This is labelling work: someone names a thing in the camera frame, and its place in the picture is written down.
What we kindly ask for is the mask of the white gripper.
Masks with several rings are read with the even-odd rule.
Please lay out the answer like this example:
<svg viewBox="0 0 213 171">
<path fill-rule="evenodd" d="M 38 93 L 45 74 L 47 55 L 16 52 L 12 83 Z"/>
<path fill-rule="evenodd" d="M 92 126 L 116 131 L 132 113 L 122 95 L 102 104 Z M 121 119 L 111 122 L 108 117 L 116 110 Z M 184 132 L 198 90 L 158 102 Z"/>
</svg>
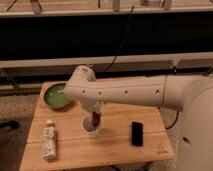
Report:
<svg viewBox="0 0 213 171">
<path fill-rule="evenodd" d="M 93 114 L 99 114 L 101 115 L 101 107 L 102 107 L 102 103 L 98 102 L 98 101 L 93 101 L 93 100 L 83 100 L 80 102 L 80 106 L 83 110 L 85 110 L 86 112 Z"/>
</svg>

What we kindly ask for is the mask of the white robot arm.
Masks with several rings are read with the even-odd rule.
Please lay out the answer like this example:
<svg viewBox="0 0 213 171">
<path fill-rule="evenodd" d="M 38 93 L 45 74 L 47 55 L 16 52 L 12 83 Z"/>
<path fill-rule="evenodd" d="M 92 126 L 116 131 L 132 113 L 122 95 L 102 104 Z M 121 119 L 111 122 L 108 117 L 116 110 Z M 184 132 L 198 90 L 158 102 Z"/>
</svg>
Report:
<svg viewBox="0 0 213 171">
<path fill-rule="evenodd" d="M 165 107 L 183 113 L 176 171 L 213 171 L 213 76 L 160 75 L 98 81 L 84 65 L 64 88 L 89 113 L 103 102 Z"/>
</svg>

